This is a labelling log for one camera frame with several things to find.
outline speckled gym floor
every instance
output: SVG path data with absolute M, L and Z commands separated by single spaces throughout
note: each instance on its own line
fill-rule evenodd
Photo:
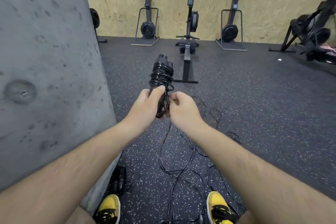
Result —
M 148 87 L 158 54 L 174 63 L 174 78 L 182 77 L 177 40 L 160 39 L 152 47 L 138 47 L 130 45 L 132 38 L 106 39 L 108 43 L 99 48 L 118 122 Z M 243 147 L 336 200 L 336 66 L 307 62 L 298 54 L 268 52 L 269 46 L 246 43 L 247 52 L 233 52 L 223 51 L 214 41 L 199 41 L 192 56 L 199 83 L 174 83 L 175 89 L 198 95 L 208 107 L 221 110 L 221 132 L 236 133 Z M 205 119 L 215 126 L 209 113 Z M 122 224 L 156 223 L 167 217 L 173 178 L 160 169 L 158 152 L 168 126 L 168 120 L 155 120 L 121 157 L 133 184 L 120 197 Z M 163 163 L 171 169 L 182 167 L 189 155 L 187 143 L 173 129 L 163 148 Z M 196 154 L 190 168 L 204 176 L 211 165 Z M 184 177 L 203 191 L 196 175 Z M 232 203 L 218 171 L 211 179 Z M 175 217 L 197 218 L 202 205 L 197 192 L 179 182 L 174 195 Z

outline yellow sneaker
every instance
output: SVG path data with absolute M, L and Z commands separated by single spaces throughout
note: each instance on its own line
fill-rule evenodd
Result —
M 208 218 L 211 224 L 233 224 L 236 222 L 225 199 L 212 191 L 207 199 Z
M 97 212 L 98 224 L 118 224 L 120 220 L 120 201 L 117 195 L 108 195 Z

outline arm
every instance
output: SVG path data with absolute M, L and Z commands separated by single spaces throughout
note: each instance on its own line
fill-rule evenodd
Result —
M 0 194 L 3 224 L 63 224 L 121 150 L 154 120 L 164 87 L 143 90 L 126 118 Z
M 336 220 L 335 201 L 208 126 L 191 97 L 177 92 L 171 98 L 172 122 L 215 162 L 260 223 L 315 224 Z

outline hand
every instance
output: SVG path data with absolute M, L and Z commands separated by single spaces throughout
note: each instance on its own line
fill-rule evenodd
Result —
M 123 124 L 127 124 L 126 129 L 128 129 L 131 138 L 140 136 L 155 119 L 159 99 L 165 90 L 164 86 L 157 87 L 150 96 L 148 89 L 141 91 L 128 115 L 122 121 Z
M 195 101 L 187 94 L 175 92 L 170 95 L 170 107 L 167 112 L 170 120 L 188 137 L 193 137 L 195 129 L 206 123 L 202 120 Z

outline forearm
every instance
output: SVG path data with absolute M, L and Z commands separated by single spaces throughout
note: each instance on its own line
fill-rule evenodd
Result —
M 261 223 L 331 223 L 336 202 L 207 125 L 191 135 Z
M 2 223 L 65 223 L 130 142 L 129 130 L 121 122 L 2 192 Z

